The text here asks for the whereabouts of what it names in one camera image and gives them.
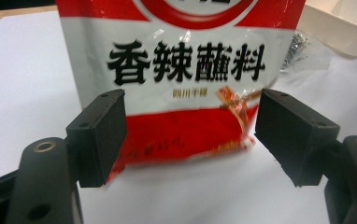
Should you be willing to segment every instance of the red circle logo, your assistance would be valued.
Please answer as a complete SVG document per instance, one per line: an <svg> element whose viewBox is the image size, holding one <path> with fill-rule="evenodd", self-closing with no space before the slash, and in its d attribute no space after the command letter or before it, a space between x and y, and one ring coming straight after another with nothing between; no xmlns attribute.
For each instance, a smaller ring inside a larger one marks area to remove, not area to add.
<svg viewBox="0 0 357 224"><path fill-rule="evenodd" d="M196 15L178 10L165 0L141 0L144 7L155 17L172 25L194 30L210 29L222 26L243 13L253 0L241 0L223 12L211 15Z"/></svg>

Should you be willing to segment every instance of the crinkled plastic packaging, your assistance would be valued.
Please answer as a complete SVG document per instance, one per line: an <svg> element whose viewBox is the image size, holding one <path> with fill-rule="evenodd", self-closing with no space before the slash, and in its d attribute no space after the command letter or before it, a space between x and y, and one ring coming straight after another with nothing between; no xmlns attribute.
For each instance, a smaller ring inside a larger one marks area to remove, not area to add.
<svg viewBox="0 0 357 224"><path fill-rule="evenodd" d="M248 148L305 0L57 0L83 107L125 90L127 165Z"/></svg>

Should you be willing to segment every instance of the white container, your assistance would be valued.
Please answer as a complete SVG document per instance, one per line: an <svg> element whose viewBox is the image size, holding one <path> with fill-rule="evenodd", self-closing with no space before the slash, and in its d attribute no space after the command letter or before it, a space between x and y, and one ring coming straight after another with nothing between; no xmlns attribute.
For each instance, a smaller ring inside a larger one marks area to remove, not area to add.
<svg viewBox="0 0 357 224"><path fill-rule="evenodd" d="M307 0L297 29L357 57L357 0Z"/></svg>

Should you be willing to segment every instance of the seasoning packet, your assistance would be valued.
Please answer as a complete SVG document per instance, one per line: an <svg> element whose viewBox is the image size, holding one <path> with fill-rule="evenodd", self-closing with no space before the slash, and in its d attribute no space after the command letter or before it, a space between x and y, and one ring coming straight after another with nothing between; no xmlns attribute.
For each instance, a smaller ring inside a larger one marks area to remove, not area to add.
<svg viewBox="0 0 357 224"><path fill-rule="evenodd" d="M83 107L125 90L127 165L249 148L305 0L56 0Z"/></svg>

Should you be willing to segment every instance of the white table surface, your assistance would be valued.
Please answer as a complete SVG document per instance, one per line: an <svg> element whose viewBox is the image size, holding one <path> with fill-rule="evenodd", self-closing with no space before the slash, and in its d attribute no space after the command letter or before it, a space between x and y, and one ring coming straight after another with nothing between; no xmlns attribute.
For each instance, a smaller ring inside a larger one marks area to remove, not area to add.
<svg viewBox="0 0 357 224"><path fill-rule="evenodd" d="M330 66L280 75L285 91L357 134L357 59L329 51ZM35 140L65 137L80 112L56 11L0 20L0 176ZM295 188L268 150L125 170L101 189L80 189L85 223L328 223L323 189Z"/></svg>

